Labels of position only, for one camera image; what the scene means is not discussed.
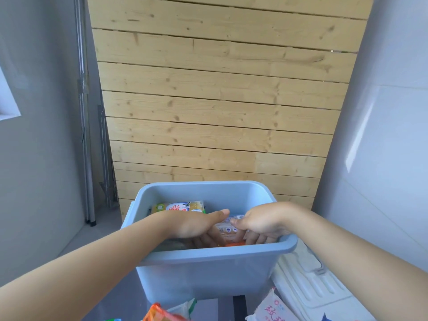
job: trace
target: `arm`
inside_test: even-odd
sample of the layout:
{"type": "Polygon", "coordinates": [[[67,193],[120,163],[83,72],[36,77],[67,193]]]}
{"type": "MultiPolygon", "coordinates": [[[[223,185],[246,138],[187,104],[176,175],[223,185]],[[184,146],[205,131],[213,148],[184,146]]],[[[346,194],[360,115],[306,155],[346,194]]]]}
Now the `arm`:
{"type": "MultiPolygon", "coordinates": [[[[152,214],[1,287],[1,318],[81,320],[160,242],[210,233],[227,215],[228,210],[152,214]]],[[[222,241],[220,234],[211,236],[222,241]]]]}
{"type": "Polygon", "coordinates": [[[278,202],[232,223],[271,237],[295,233],[378,321],[427,319],[427,273],[310,210],[278,202]]]}

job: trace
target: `plastic bin handle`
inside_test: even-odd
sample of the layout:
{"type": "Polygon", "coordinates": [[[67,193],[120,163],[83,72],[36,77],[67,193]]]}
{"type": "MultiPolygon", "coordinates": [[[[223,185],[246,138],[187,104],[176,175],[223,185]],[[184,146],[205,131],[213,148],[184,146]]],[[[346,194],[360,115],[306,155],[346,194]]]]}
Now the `plastic bin handle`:
{"type": "Polygon", "coordinates": [[[122,223],[122,226],[120,227],[121,229],[130,226],[134,222],[136,214],[136,207],[134,207],[134,203],[134,200],[131,201],[131,205],[129,205],[128,212],[126,213],[125,219],[122,223]]]}

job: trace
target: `gray floor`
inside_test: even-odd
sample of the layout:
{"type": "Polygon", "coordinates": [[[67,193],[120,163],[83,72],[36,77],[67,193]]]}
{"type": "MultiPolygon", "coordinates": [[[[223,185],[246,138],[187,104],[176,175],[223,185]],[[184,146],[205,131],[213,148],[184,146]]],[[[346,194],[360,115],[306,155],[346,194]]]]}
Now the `gray floor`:
{"type": "MultiPolygon", "coordinates": [[[[97,213],[97,225],[85,225],[64,248],[61,255],[98,240],[120,229],[121,216],[118,208],[102,209],[97,213]]],[[[247,309],[253,313],[257,305],[273,286],[268,282],[257,295],[247,295],[247,309]]],[[[141,321],[147,312],[148,302],[135,270],[129,273],[113,288],[104,299],[83,319],[84,321],[103,321],[120,318],[122,321],[141,321]]],[[[222,297],[199,301],[192,314],[194,321],[234,321],[233,298],[222,297]]]]}

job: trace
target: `window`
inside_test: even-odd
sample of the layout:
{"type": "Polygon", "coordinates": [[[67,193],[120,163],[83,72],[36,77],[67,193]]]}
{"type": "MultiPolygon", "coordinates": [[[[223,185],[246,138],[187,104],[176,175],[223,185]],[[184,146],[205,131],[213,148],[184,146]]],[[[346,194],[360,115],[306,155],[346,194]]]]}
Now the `window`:
{"type": "Polygon", "coordinates": [[[0,121],[18,116],[21,116],[21,113],[0,68],[0,121]]]}

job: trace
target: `light blue plastic bin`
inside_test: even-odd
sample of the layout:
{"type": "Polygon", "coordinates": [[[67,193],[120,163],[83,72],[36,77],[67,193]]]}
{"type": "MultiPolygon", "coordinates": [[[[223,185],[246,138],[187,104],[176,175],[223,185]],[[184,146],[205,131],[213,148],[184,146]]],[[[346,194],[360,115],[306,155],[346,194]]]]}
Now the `light blue plastic bin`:
{"type": "MultiPolygon", "coordinates": [[[[275,202],[269,189],[255,181],[202,181],[152,183],[140,189],[122,228],[147,216],[161,202],[203,200],[206,212],[229,208],[231,216],[275,202]]],[[[297,236],[277,243],[252,246],[152,252],[136,267],[147,299],[174,306],[198,300],[259,291],[270,277],[279,255],[297,245],[297,236]]]]}

